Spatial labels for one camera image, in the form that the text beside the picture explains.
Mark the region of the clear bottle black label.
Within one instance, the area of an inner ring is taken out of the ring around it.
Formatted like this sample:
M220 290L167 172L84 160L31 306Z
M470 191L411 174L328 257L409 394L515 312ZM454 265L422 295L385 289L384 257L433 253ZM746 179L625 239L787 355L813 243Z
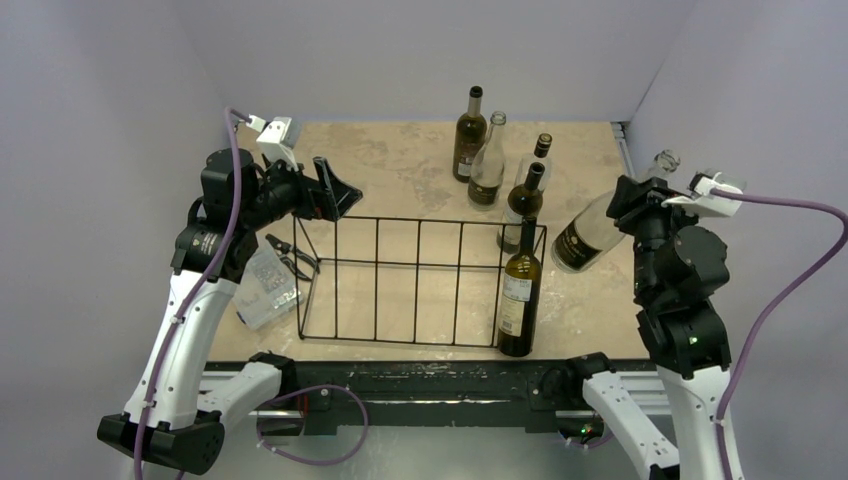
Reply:
M606 215L617 182L592 200L557 235L551 246L551 259L566 273L589 269L624 238L613 220Z

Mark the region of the dark green wine bottle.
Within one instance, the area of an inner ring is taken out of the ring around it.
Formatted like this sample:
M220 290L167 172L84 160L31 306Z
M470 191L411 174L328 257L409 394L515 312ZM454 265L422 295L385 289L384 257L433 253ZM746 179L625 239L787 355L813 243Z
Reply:
M506 262L497 317L497 348L510 357L532 351L539 306L542 264L535 256L537 219L522 220L518 251Z

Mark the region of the black wire wine rack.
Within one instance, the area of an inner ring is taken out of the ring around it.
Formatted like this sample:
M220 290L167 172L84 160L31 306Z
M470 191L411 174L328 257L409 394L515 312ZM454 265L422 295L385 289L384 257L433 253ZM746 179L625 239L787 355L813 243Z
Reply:
M294 220L303 340L493 349L520 221Z

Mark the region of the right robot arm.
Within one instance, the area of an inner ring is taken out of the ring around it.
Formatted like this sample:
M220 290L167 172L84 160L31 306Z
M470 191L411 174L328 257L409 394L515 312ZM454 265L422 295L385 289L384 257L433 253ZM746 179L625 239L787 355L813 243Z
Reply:
M725 324L710 298L728 283L727 246L699 226L731 217L741 191L721 173L698 174L687 194L663 179L621 176L606 214L633 239L639 334L667 396L675 439L668 440L598 353L564 376L561 392L589 405L642 479L741 479L733 424L721 399L731 380Z

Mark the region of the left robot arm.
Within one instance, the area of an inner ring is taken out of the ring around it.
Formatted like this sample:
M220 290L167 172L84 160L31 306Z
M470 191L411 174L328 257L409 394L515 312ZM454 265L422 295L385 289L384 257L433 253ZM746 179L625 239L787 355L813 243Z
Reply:
M301 395L291 359L253 355L241 371L210 391L200 387L218 325L258 247L259 230L292 216L335 222L362 199L327 159L316 173L276 161L258 166L244 149L211 154L201 196L177 236L169 296L140 381L120 413L100 421L100 441L131 457L141 477L148 464L203 475L225 436L255 408L284 409Z

